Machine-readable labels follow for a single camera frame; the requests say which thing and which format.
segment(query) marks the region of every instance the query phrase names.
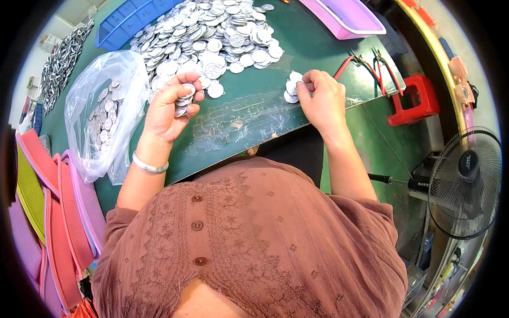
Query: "green table surface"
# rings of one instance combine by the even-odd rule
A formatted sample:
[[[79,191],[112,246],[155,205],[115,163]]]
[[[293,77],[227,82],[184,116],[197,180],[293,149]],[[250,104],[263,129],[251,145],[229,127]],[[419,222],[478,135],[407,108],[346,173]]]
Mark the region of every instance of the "green table surface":
[[[112,0],[94,17],[95,26],[83,44],[83,50],[69,83],[57,99],[53,110],[43,119],[41,134],[51,139],[52,154],[68,148],[64,123],[65,97],[77,76],[97,56],[106,53],[95,47],[100,22],[123,0]],[[373,65],[372,47],[380,50],[393,69],[402,89],[403,79],[389,54],[376,36],[364,39],[338,40],[327,27],[303,4],[293,1],[256,0],[254,5],[273,4],[275,9],[266,13],[273,36],[285,50],[280,61],[263,70],[246,68],[239,74],[227,71],[219,78],[225,95],[212,99],[206,96],[200,103],[201,111],[175,141],[169,158],[166,184],[172,184],[221,160],[246,149],[281,136],[309,122],[300,104],[285,102],[283,92],[290,72],[305,73],[319,69],[334,75],[353,49]],[[384,67],[383,82],[389,92],[397,89]],[[365,67],[353,63],[346,68],[339,81],[346,86],[347,108],[381,97],[380,89]],[[136,149],[143,130],[143,119],[130,141],[130,154]],[[115,206],[120,186],[112,186],[107,175],[95,182],[97,196],[104,213]]]

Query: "plastic bag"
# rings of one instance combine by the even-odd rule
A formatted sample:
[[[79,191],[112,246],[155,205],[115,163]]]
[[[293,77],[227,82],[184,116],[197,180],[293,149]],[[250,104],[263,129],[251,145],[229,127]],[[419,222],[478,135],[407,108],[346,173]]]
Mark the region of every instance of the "plastic bag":
[[[122,104],[116,110],[116,131],[100,138],[94,122],[99,95],[113,80],[120,82]],[[144,114],[149,78],[143,57],[132,51],[97,57],[74,81],[65,102],[65,125],[73,162],[83,179],[94,182],[105,173],[113,185],[122,184],[129,169],[129,141]],[[105,125],[99,123],[102,131]]]

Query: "electric fan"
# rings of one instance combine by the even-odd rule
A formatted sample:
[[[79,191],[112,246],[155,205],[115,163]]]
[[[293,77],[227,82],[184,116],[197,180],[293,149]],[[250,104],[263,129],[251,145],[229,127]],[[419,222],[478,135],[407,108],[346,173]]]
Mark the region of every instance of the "electric fan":
[[[484,127],[454,137],[430,177],[428,205],[438,228],[458,240],[474,238],[495,220],[502,180],[498,138]]]

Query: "woman's left hand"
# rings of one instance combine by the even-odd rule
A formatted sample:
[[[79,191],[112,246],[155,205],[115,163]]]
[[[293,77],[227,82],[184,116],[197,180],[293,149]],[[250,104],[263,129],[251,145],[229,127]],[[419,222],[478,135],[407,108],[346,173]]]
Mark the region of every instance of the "woman's left hand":
[[[162,141],[173,143],[182,130],[189,124],[192,116],[200,111],[198,104],[187,106],[187,114],[175,118],[175,101],[178,97],[188,95],[191,90],[182,86],[191,83],[196,88],[194,99],[202,101],[205,94],[196,72],[177,74],[172,77],[154,96],[145,118],[144,133],[161,138]]]

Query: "woman's right hand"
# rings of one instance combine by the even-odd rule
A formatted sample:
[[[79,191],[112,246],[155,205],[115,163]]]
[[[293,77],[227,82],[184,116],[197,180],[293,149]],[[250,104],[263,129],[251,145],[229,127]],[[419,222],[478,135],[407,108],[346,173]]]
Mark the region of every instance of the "woman's right hand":
[[[305,73],[302,81],[297,82],[297,96],[307,120],[323,138],[340,134],[346,127],[345,86],[318,70]]]

